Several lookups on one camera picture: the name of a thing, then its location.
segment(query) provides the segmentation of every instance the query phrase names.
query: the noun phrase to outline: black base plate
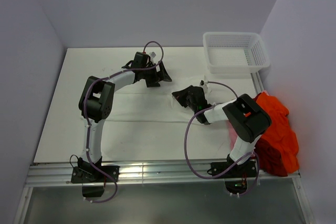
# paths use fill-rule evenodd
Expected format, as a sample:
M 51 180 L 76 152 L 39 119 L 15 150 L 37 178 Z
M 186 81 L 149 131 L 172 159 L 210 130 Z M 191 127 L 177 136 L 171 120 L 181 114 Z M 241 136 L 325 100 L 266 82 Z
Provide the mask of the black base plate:
M 114 178 L 115 181 L 118 181 L 119 176 L 119 166 L 117 165 L 104 165 L 101 166 L 100 169 L 110 175 L 112 178 Z M 85 171 L 82 171 L 76 166 L 72 170 L 72 176 L 71 176 L 71 183 L 73 184 L 83 184 L 83 183 L 104 183 L 105 177 L 99 173 L 98 177 L 94 177 L 93 175 L 90 175 L 86 173 Z M 109 178 L 106 178 L 106 182 L 113 182 Z
M 208 170 L 208 173 L 212 176 L 218 175 L 231 164 L 232 162 L 213 162 L 211 163 L 211 168 Z M 255 164 L 254 161 L 249 160 L 242 165 L 236 165 L 220 178 L 242 178 L 243 176 L 246 176 L 247 178 L 255 177 L 257 176 Z

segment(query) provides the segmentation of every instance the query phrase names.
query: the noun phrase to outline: wall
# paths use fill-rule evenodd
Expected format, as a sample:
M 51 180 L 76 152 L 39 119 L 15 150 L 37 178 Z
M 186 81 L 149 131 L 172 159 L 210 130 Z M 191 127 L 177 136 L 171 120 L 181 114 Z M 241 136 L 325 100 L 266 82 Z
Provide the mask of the wall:
M 12 223 L 64 48 L 36 0 L 0 0 L 1 223 Z
M 39 0 L 67 47 L 200 46 L 206 31 L 259 33 L 276 0 Z
M 318 223 L 335 223 L 336 0 L 277 0 L 261 35 L 265 87 L 290 110 L 303 184 Z

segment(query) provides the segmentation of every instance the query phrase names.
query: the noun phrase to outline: white basket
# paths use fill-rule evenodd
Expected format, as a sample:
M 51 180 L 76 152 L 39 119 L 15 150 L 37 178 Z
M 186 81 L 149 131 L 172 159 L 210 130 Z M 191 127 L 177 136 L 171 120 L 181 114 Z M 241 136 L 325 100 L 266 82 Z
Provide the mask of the white basket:
M 255 33 L 205 33 L 203 47 L 211 73 L 255 73 L 270 65 L 264 43 Z

